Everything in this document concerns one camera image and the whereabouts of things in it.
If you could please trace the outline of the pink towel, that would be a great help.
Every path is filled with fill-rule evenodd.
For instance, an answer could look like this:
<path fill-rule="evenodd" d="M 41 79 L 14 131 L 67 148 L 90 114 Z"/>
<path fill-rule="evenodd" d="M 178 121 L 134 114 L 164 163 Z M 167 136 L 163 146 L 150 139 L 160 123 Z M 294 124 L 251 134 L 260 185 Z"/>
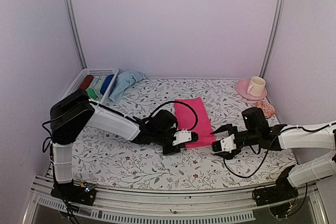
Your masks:
<path fill-rule="evenodd" d="M 211 135 L 213 131 L 210 120 L 208 118 L 204 103 L 200 97 L 195 99 L 180 100 L 187 105 L 189 105 L 197 114 L 198 122 L 196 127 L 192 130 L 198 134 L 198 141 L 195 143 L 185 144 L 186 148 L 196 148 L 210 146 L 216 138 Z M 175 103 L 175 117 L 178 121 L 179 130 L 191 129 L 195 124 L 195 115 L 191 109 L 187 106 Z"/>

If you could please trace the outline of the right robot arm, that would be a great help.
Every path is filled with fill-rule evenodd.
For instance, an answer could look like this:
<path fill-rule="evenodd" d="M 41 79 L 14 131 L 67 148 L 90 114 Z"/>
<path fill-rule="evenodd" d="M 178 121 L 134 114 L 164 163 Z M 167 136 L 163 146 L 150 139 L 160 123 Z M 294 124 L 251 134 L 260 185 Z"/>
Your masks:
<path fill-rule="evenodd" d="M 215 134 L 227 132 L 228 137 L 214 141 L 212 151 L 223 160 L 233 159 L 243 147 L 258 145 L 266 151 L 294 148 L 324 148 L 329 152 L 305 164 L 287 167 L 271 190 L 276 201 L 284 200 L 297 187 L 335 175 L 335 122 L 316 125 L 269 126 L 261 108 L 252 107 L 242 112 L 245 130 L 238 131 L 232 124 L 219 127 Z"/>

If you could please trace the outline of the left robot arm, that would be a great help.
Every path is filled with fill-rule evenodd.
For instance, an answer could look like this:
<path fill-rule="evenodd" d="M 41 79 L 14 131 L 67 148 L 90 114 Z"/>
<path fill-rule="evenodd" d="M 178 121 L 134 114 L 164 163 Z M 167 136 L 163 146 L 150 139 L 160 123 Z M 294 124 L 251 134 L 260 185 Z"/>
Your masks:
<path fill-rule="evenodd" d="M 139 145 L 157 144 L 163 148 L 164 155 L 180 152 L 183 145 L 198 141 L 198 134 L 193 130 L 198 124 L 188 129 L 180 129 L 177 117 L 159 105 L 148 117 L 140 119 L 129 117 L 94 99 L 87 92 L 77 90 L 68 95 L 50 109 L 50 119 L 42 123 L 51 140 L 51 163 L 57 190 L 67 200 L 78 195 L 78 188 L 73 185 L 72 147 L 84 127 L 94 127 L 113 133 L 123 139 Z"/>

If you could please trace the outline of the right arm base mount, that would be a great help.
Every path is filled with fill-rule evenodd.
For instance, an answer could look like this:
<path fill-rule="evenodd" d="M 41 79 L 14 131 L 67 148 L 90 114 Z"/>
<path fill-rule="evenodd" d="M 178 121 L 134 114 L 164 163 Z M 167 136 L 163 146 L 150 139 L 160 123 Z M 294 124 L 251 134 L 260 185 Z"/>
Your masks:
<path fill-rule="evenodd" d="M 252 192 L 252 198 L 257 206 L 264 206 L 281 201 L 295 199 L 299 196 L 296 188 L 273 185 L 270 187 L 257 187 Z"/>

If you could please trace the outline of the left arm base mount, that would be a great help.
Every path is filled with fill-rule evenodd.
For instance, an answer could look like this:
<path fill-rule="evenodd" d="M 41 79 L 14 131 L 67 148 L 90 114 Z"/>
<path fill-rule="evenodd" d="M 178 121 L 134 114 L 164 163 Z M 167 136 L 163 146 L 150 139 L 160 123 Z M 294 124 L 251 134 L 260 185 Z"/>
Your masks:
<path fill-rule="evenodd" d="M 88 186 L 75 185 L 73 182 L 65 184 L 54 182 L 50 195 L 64 201 L 93 206 L 96 190 Z"/>

